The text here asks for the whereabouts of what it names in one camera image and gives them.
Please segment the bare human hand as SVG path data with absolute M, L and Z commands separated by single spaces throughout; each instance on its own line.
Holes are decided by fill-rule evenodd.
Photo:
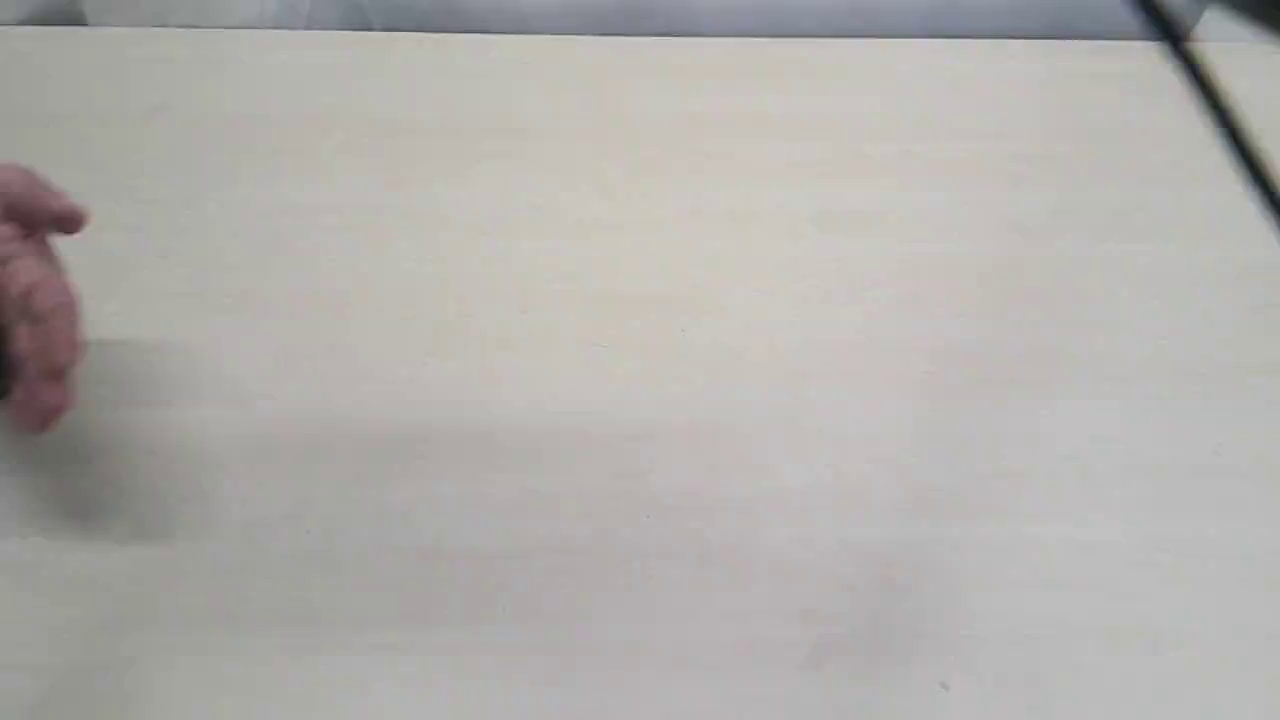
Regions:
M 82 205 L 28 167 L 1 169 L 3 402 L 31 434 L 70 409 L 82 359 L 81 306 L 54 240 L 86 227 Z

